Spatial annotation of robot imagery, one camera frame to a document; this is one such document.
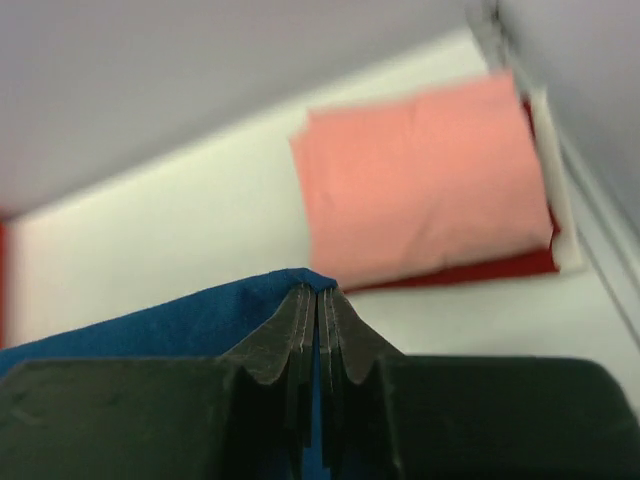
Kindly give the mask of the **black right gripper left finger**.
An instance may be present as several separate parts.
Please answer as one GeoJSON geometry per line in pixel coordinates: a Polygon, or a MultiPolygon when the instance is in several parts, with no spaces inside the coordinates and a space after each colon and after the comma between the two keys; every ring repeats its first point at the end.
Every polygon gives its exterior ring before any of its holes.
{"type": "Polygon", "coordinates": [[[297,285],[275,313],[224,354],[250,379],[257,406],[242,414],[254,430],[251,470],[259,479],[301,479],[312,444],[316,293],[297,285]]]}

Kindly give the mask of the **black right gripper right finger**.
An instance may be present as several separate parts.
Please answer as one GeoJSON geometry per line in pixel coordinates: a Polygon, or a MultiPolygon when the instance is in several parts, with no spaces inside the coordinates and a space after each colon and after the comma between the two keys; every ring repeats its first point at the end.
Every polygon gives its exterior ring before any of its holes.
{"type": "Polygon", "coordinates": [[[388,426],[376,361],[401,352],[337,289],[317,300],[322,463],[332,479],[384,476],[388,426]]]}

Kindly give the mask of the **blue t-shirt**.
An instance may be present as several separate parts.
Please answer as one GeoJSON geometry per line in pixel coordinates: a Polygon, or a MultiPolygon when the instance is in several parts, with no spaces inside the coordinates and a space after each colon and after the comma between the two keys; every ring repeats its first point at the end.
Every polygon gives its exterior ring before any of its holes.
{"type": "Polygon", "coordinates": [[[284,405],[218,357],[287,297],[315,311],[333,279],[285,269],[1,353],[5,479],[326,479],[320,415],[290,454],[284,405]]]}

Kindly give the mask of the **folded pink t-shirt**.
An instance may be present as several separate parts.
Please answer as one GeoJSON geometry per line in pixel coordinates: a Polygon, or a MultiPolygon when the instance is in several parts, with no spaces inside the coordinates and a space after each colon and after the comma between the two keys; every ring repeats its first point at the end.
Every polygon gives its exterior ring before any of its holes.
{"type": "Polygon", "coordinates": [[[555,272],[534,140],[508,70],[310,112],[290,145],[312,269],[348,291],[555,272]]]}

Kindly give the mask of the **folded red t-shirt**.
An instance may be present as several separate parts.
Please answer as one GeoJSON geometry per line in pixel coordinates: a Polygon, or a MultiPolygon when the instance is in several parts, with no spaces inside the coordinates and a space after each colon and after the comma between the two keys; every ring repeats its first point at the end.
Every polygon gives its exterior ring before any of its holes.
{"type": "Polygon", "coordinates": [[[335,278],[349,290],[555,270],[529,105],[415,104],[355,120],[335,278]]]}

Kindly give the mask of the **aluminium frame rail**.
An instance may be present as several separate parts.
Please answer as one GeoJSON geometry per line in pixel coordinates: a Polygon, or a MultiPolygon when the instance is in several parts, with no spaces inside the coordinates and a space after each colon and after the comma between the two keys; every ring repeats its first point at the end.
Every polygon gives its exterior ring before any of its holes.
{"type": "Polygon", "coordinates": [[[472,1],[466,22],[487,64],[513,69],[520,90],[538,100],[536,118],[550,124],[555,152],[565,171],[576,222],[575,235],[635,344],[639,343],[639,231],[617,199],[589,167],[575,141],[563,129],[548,87],[517,52],[497,1],[472,1]]]}

